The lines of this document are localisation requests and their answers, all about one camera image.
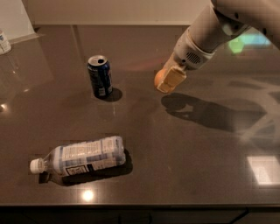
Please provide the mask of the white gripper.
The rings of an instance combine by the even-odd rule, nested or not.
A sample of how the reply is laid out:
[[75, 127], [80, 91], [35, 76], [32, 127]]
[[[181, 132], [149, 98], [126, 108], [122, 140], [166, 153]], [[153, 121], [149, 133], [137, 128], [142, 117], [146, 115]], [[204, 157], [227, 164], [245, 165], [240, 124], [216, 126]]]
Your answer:
[[170, 58], [164, 63], [166, 73], [156, 89], [167, 94], [186, 79], [186, 73], [176, 66], [177, 63], [187, 70], [198, 70], [213, 56], [213, 52], [205, 52], [195, 45], [187, 28], [178, 39]]

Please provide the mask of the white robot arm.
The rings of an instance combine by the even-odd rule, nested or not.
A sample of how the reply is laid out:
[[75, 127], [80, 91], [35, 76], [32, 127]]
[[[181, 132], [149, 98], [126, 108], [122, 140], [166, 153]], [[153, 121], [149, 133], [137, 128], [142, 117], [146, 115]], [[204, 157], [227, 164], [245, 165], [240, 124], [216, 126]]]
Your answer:
[[155, 88], [170, 93], [186, 79], [187, 71], [203, 67], [219, 46], [249, 28], [257, 29], [280, 48], [280, 0], [210, 0], [157, 72]]

